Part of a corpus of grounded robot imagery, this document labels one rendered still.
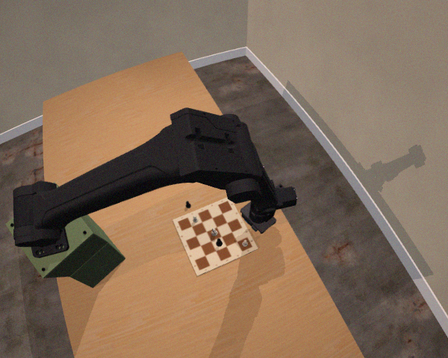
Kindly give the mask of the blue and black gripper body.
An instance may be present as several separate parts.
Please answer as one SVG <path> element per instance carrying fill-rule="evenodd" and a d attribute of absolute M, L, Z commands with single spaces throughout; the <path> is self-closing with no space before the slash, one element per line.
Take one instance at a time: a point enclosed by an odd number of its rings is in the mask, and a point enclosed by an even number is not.
<path fill-rule="evenodd" d="M 248 222 L 248 224 L 254 229 L 258 230 L 261 234 L 264 233 L 269 227 L 276 223 L 276 219 L 273 216 L 269 221 L 266 221 L 267 214 L 264 216 L 257 216 L 251 211 L 251 202 L 240 209 L 242 217 Z M 257 228 L 255 228 L 254 226 Z"/>

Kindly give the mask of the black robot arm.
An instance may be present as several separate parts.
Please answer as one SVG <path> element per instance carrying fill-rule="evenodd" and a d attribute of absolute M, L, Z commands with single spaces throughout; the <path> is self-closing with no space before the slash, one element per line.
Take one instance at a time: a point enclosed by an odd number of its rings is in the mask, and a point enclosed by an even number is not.
<path fill-rule="evenodd" d="M 294 187 L 275 187 L 265 176 L 247 124 L 237 115 L 186 107 L 170 119 L 149 141 L 58 188 L 46 181 L 15 188 L 15 246 L 31 247 L 36 258 L 67 251 L 65 227 L 73 220 L 178 183 L 224 189 L 236 204 L 254 199 L 251 211 L 267 214 L 265 222 L 276 210 L 296 205 Z"/>

